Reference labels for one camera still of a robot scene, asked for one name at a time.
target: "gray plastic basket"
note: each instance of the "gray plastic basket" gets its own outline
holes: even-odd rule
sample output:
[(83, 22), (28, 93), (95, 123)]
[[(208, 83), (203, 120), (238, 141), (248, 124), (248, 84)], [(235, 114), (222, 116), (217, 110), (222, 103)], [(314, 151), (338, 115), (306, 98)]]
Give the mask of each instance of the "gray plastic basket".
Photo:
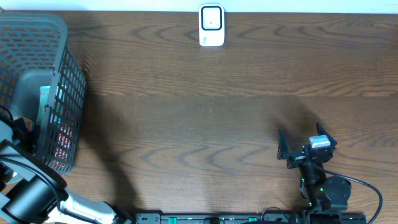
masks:
[(61, 175), (73, 167), (86, 93), (67, 35), (58, 16), (0, 13), (0, 104), (35, 122), (50, 86), (34, 156)]

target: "white device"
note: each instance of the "white device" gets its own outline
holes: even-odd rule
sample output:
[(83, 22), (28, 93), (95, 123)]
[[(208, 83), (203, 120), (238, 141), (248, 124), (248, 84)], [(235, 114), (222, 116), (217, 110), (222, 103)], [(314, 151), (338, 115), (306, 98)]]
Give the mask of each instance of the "white device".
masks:
[(224, 44), (224, 8), (219, 4), (204, 4), (199, 8), (199, 44), (221, 46)]

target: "white wall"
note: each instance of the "white wall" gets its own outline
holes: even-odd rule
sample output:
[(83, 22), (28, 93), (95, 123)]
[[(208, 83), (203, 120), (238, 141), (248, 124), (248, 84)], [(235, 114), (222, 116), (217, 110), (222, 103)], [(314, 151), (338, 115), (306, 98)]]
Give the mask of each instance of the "white wall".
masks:
[[(5, 10), (197, 12), (204, 0), (0, 0)], [(218, 0), (228, 12), (398, 13), (398, 0)]]

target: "black square outline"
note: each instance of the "black square outline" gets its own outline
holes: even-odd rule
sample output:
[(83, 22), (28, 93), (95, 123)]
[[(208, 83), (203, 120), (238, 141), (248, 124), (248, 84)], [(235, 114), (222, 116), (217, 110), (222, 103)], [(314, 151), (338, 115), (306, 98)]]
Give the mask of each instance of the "black square outline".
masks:
[[(210, 8), (210, 7), (216, 7), (218, 9), (220, 9), (220, 28), (217, 28), (217, 29), (205, 29), (203, 27), (203, 9), (204, 8)], [(223, 28), (223, 11), (221, 10), (221, 7), (219, 7), (219, 6), (204, 6), (202, 9), (200, 9), (200, 16), (201, 16), (201, 28), (203, 30), (221, 30), (221, 28)]]

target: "wood grain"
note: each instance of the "wood grain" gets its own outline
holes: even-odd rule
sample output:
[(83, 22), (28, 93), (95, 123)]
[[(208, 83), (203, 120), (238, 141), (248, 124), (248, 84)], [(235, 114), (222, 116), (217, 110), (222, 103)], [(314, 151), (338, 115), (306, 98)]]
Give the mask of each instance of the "wood grain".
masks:
[[(320, 121), (325, 167), (374, 184), (375, 223), (396, 223), (397, 15), (227, 13), (224, 46), (203, 48), (196, 13), (53, 13), (88, 77), (72, 190), (131, 212), (298, 210), (277, 130), (299, 149)], [(377, 203), (353, 184), (350, 211)]]

